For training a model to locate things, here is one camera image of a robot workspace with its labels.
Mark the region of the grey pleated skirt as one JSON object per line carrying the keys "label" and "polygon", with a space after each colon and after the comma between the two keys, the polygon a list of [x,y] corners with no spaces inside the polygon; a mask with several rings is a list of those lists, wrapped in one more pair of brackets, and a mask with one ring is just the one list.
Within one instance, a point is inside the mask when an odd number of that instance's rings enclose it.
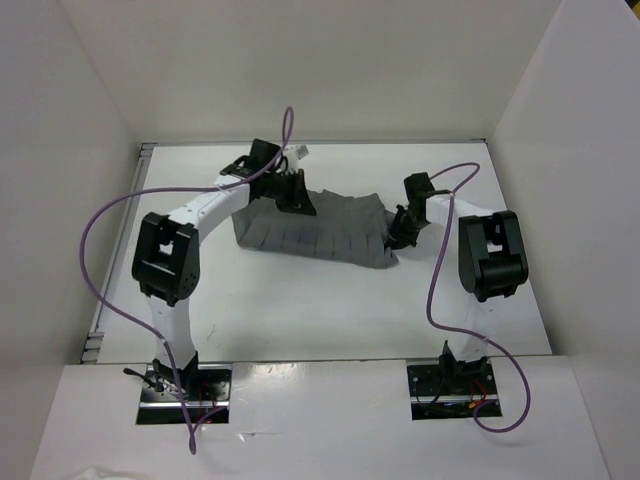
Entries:
{"label": "grey pleated skirt", "polygon": [[399,263],[385,245],[389,213],[377,194],[353,197],[323,190],[309,196],[314,216],[281,212],[266,198],[234,213],[238,246],[378,270]]}

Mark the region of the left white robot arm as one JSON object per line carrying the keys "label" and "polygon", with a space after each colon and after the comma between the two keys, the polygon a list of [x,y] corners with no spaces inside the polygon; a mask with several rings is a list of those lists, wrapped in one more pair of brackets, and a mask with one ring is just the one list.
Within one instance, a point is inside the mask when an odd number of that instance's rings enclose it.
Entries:
{"label": "left white robot arm", "polygon": [[156,377],[176,399],[192,397],[202,377],[191,336],[189,298],[200,280],[200,245],[223,221],[267,198],[286,213],[314,216],[304,172],[292,153],[260,176],[255,156],[242,156],[221,170],[211,192],[201,193],[167,214],[142,219],[132,276],[147,297],[152,326],[161,338],[153,361]]}

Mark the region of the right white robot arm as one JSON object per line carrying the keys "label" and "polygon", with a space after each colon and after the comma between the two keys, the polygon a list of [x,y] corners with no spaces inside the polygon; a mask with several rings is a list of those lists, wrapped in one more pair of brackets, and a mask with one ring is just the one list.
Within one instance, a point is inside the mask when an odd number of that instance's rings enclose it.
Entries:
{"label": "right white robot arm", "polygon": [[436,287],[452,231],[457,231],[457,272],[463,290],[478,304],[508,298],[526,283],[528,260],[517,215],[490,211],[468,204],[446,190],[417,193],[399,205],[388,230],[386,245],[393,250],[417,244],[419,233],[430,224],[445,228],[426,299],[426,318],[442,332],[463,335],[503,354],[527,383],[514,356],[478,327],[446,325],[434,318]]}

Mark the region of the white crumpled plastic bag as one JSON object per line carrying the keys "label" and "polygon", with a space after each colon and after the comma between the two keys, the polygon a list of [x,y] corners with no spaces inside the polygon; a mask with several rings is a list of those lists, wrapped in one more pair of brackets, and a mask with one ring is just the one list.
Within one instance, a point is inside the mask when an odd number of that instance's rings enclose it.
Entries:
{"label": "white crumpled plastic bag", "polygon": [[147,476],[140,472],[91,466],[70,476],[72,480],[142,480]]}

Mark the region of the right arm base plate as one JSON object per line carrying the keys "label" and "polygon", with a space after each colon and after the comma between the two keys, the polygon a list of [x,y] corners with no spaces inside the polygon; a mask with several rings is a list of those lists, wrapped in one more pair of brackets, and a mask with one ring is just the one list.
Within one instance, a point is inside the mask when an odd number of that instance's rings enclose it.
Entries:
{"label": "right arm base plate", "polygon": [[482,405],[479,418],[502,416],[498,389],[489,362],[475,372],[445,380],[444,368],[437,363],[406,365],[409,401],[413,421],[472,418]]}

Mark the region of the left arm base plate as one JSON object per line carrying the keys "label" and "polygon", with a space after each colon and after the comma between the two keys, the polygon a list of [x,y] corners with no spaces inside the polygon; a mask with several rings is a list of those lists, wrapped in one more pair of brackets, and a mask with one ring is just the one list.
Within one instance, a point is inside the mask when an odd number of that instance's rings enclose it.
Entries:
{"label": "left arm base plate", "polygon": [[[143,426],[184,424],[178,390],[173,383],[160,377],[152,365],[144,373],[124,372],[142,380],[136,424]],[[183,392],[186,410],[193,424],[228,424],[232,386],[230,364],[199,365],[196,384]]]}

